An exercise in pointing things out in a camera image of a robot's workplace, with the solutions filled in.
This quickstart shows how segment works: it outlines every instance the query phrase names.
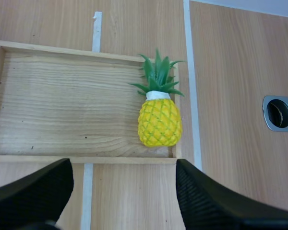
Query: white strip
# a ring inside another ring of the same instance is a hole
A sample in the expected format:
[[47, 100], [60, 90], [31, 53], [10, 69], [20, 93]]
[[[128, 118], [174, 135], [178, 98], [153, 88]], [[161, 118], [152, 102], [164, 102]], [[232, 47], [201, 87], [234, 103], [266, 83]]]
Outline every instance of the white strip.
[[198, 122], [196, 80], [195, 80], [195, 67], [194, 67], [194, 57], [193, 57], [189, 0], [183, 0], [183, 11], [184, 11], [184, 26], [185, 26], [185, 32], [186, 32], [187, 59], [188, 59], [188, 71], [189, 71], [194, 165], [196, 168], [202, 171], [202, 155], [201, 155], [201, 143], [200, 143], [200, 130], [199, 130], [199, 122]]
[[171, 99], [168, 93], [160, 91], [149, 91], [146, 94], [146, 101], [156, 100], [156, 99]]
[[[100, 52], [102, 12], [96, 11], [93, 19], [95, 19], [95, 21], [94, 21], [94, 28], [93, 28], [92, 51]], [[93, 164], [91, 163], [84, 164], [82, 215], [81, 215], [81, 228], [80, 228], [81, 230], [91, 229], [93, 170], [94, 170]]]
[[102, 12], [96, 11], [93, 19], [95, 19], [95, 21], [93, 29], [92, 51], [100, 52]]
[[93, 193], [93, 164], [84, 164], [81, 230], [91, 229]]
[[288, 17], [288, 0], [193, 0], [240, 10]]

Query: green leaf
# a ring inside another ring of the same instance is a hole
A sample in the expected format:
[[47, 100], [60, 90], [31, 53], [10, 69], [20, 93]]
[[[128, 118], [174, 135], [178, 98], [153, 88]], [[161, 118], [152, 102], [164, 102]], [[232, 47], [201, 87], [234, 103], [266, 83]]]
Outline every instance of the green leaf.
[[168, 93], [174, 93], [174, 94], [179, 94], [181, 96], [184, 96], [182, 92], [178, 91], [178, 90], [175, 90], [175, 89], [169, 89], [168, 90]]
[[145, 75], [146, 75], [146, 79], [148, 81], [149, 78], [154, 78], [155, 77], [155, 69], [153, 67], [152, 62], [149, 60], [148, 57], [146, 57], [143, 54], [140, 54], [140, 55], [145, 59], [145, 62], [143, 64], [143, 68], [144, 68], [144, 72], [145, 72]]
[[173, 61], [173, 62], [170, 63], [169, 68], [170, 68], [170, 69], [171, 69], [171, 68], [175, 69], [174, 65], [175, 65], [176, 63], [178, 63], [178, 62], [185, 62], [185, 61]]
[[138, 94], [146, 96], [146, 93], [141, 92], [141, 91], [139, 91], [139, 90], [138, 90]]
[[129, 83], [129, 85], [136, 86], [136, 87], [138, 87], [139, 89], [143, 90], [144, 92], [148, 92], [148, 91], [149, 91], [149, 88], [147, 88], [146, 86], [143, 86], [143, 85], [141, 85], [141, 84]]
[[175, 76], [168, 76], [167, 83], [170, 83], [174, 79], [174, 77]]
[[159, 91], [160, 90], [160, 86], [159, 84], [156, 82], [155, 79], [153, 78], [150, 78], [149, 79], [149, 82], [148, 82], [148, 88], [149, 88], [149, 91]]
[[165, 84], [164, 86], [161, 87], [160, 91], [161, 92], [168, 92], [168, 90], [170, 88], [172, 88], [174, 85], [177, 85], [178, 83], [179, 83], [179, 81]]
[[157, 48], [156, 49], [156, 60], [155, 60], [155, 79], [157, 79], [157, 77], [158, 77], [158, 71], [160, 69], [161, 63], [162, 63], [161, 57], [159, 54], [159, 50]]
[[169, 71], [169, 58], [165, 57], [165, 59], [163, 59], [161, 63], [157, 77], [159, 85], [164, 85], [167, 82], [168, 71]]

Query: white tape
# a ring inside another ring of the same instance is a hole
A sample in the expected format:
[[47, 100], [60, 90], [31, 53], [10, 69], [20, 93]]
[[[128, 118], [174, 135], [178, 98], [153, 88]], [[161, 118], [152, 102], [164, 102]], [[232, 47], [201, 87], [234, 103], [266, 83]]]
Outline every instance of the white tape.
[[203, 170], [202, 169], [202, 155], [201, 155], [200, 130], [199, 130], [199, 121], [198, 121], [196, 80], [195, 80], [195, 67], [194, 67], [194, 57], [193, 57], [189, 0], [183, 0], [183, 11], [184, 11], [184, 26], [185, 26], [185, 33], [186, 33], [187, 59], [188, 59], [188, 71], [189, 71], [194, 165], [196, 168], [202, 171]]
[[96, 11], [93, 19], [95, 19], [95, 21], [93, 28], [92, 51], [100, 52], [102, 12]]
[[171, 99], [168, 93], [166, 92], [160, 92], [160, 91], [149, 91], [146, 94], [146, 100], [156, 100], [156, 99]]
[[81, 230], [91, 229], [93, 194], [93, 164], [84, 164]]
[[[95, 19], [95, 21], [93, 27], [92, 51], [100, 52], [102, 12], [96, 11], [93, 19]], [[94, 170], [93, 164], [91, 163], [84, 164], [82, 215], [81, 215], [81, 228], [80, 228], [81, 230], [91, 229], [93, 170]]]

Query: white pineapple base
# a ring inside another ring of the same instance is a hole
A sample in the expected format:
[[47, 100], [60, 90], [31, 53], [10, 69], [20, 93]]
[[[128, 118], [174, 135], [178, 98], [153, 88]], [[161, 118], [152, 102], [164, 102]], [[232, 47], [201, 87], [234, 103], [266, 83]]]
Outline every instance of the white pineapple base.
[[146, 93], [146, 101], [156, 99], [171, 99], [171, 98], [167, 92], [149, 91], [148, 93]]

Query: yellow pineapple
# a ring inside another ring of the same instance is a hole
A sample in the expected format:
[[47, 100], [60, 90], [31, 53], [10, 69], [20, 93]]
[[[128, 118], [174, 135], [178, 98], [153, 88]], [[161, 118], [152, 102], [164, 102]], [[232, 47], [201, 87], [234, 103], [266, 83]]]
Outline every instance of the yellow pineapple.
[[169, 76], [169, 73], [180, 61], [170, 62], [168, 57], [161, 60], [158, 50], [155, 63], [140, 55], [145, 59], [143, 70], [148, 86], [130, 84], [140, 88], [142, 92], [138, 92], [147, 97], [138, 119], [140, 140], [148, 147], [173, 146], [181, 138], [182, 124], [179, 109], [169, 94], [183, 94], [173, 89], [179, 82], [173, 82], [174, 76]]

